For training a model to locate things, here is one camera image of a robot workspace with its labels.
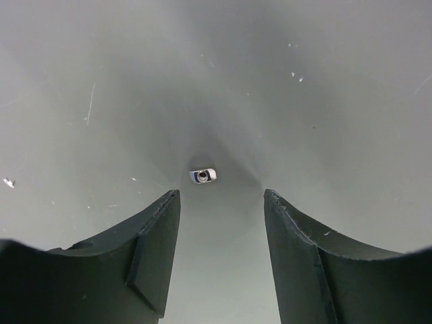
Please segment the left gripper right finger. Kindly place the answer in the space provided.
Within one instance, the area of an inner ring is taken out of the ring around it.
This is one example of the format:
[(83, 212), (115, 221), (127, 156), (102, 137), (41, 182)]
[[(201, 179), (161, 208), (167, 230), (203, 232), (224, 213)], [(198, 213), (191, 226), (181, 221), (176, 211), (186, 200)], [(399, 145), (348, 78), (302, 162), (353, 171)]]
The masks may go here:
[(274, 190), (264, 193), (282, 323), (430, 323), (431, 249), (399, 253), (349, 238)]

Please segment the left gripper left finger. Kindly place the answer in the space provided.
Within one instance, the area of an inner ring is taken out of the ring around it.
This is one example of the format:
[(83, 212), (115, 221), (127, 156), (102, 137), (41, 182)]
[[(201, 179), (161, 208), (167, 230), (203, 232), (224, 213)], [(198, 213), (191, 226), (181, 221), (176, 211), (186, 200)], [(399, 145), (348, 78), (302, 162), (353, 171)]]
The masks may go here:
[(70, 248), (1, 241), (2, 323), (158, 323), (165, 315), (180, 193)]

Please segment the tiny silver nut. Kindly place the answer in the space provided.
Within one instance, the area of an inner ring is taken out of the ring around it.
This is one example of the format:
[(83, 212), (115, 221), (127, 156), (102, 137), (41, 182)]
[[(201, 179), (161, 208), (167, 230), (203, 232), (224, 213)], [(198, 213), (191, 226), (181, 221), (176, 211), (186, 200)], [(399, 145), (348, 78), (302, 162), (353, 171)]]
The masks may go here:
[(213, 168), (192, 170), (189, 174), (195, 184), (206, 184), (217, 179), (217, 172)]

